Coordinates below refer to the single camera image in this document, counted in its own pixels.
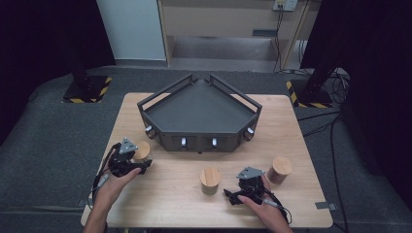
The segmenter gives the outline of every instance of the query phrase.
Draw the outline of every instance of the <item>light wood tabletop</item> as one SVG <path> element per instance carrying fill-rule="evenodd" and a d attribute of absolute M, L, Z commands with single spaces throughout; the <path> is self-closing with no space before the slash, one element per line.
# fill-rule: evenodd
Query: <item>light wood tabletop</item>
<path fill-rule="evenodd" d="M 263 106 L 255 137 L 231 153 L 199 154 L 166 151 L 146 136 L 137 103 L 149 95 L 125 95 L 103 154 L 127 137 L 135 144 L 148 142 L 153 158 L 146 174 L 129 183 L 113 205 L 107 219 L 109 227 L 264 228 L 246 206 L 231 206 L 223 189 L 239 191 L 236 178 L 239 172 L 246 166 L 267 172 L 276 156 L 287 158 L 293 167 L 281 184 L 271 184 L 272 192 L 292 213 L 291 227 L 332 225 L 329 210 L 318 210 L 315 205 L 326 199 L 289 97 L 248 95 Z M 202 192 L 200 175 L 207 167 L 217 168 L 222 176 L 214 195 Z M 85 207 L 82 224 L 86 223 L 88 214 L 89 208 Z"/>

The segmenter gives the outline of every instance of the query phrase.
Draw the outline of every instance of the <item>white wall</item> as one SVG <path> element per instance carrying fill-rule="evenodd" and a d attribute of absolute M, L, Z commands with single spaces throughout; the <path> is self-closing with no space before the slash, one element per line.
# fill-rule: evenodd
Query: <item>white wall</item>
<path fill-rule="evenodd" d="M 166 60 L 156 0 L 97 0 L 115 59 Z"/>

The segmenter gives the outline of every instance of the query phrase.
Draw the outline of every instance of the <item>person's right hand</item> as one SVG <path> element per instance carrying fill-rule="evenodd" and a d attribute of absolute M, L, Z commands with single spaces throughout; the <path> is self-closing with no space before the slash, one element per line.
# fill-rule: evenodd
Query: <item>person's right hand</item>
<path fill-rule="evenodd" d="M 269 181 L 266 179 L 264 175 L 261 175 L 261 179 L 263 181 L 263 185 L 267 190 L 270 189 Z M 239 200 L 248 206 L 260 221 L 271 231 L 275 233 L 284 233 L 284 232 L 292 232 L 291 228 L 288 226 L 288 223 L 285 221 L 284 217 L 282 216 L 281 211 L 273 207 L 271 205 L 265 204 L 264 202 L 261 205 L 255 203 L 252 199 L 246 196 L 238 196 Z M 268 194 L 264 194 L 262 196 L 264 199 L 270 199 Z"/>

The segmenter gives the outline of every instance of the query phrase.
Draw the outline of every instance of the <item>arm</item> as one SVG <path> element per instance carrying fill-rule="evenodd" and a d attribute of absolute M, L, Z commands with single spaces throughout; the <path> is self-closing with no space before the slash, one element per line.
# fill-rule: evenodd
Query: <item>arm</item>
<path fill-rule="evenodd" d="M 264 187 L 266 187 L 267 190 L 270 190 L 270 184 L 267 181 L 266 177 L 262 175 L 261 179 L 263 181 Z M 265 203 L 258 205 L 252 199 L 246 196 L 239 195 L 238 198 L 243 204 L 245 204 L 253 212 L 255 212 L 255 214 L 260 219 L 260 221 L 272 232 L 274 233 L 292 232 L 291 228 L 288 226 L 288 223 L 285 222 L 285 219 L 283 218 L 278 208 L 272 207 L 271 205 L 267 205 Z M 263 198 L 270 199 L 270 197 L 267 194 L 264 194 Z"/>
<path fill-rule="evenodd" d="M 93 209 L 88 215 L 84 233 L 102 233 L 106 227 L 106 218 L 112 208 L 112 205 L 118 200 L 123 188 L 131 182 L 140 173 L 140 168 L 136 168 L 121 178 L 113 175 L 100 187 L 97 192 L 96 200 L 93 203 Z"/>

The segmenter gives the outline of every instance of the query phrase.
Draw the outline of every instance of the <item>yellow and black hazard tape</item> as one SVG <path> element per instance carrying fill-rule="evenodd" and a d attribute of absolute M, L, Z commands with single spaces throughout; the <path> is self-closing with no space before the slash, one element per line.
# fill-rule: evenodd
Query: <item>yellow and black hazard tape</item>
<path fill-rule="evenodd" d="M 70 99 L 63 99 L 64 103 L 74 103 L 74 104 L 83 104 L 83 103 L 99 103 L 102 99 L 104 94 L 106 94 L 107 88 L 109 87 L 112 78 L 107 78 L 106 82 L 102 86 L 100 90 L 100 94 L 97 98 L 89 99 L 89 98 L 70 98 Z"/>
<path fill-rule="evenodd" d="M 294 91 L 294 88 L 292 86 L 291 82 L 286 82 L 286 86 L 288 87 L 289 94 L 291 96 L 292 104 L 295 107 L 300 107 L 300 108 L 332 108 L 332 104 L 329 103 L 300 103 L 299 100 L 297 99 L 296 92 Z"/>

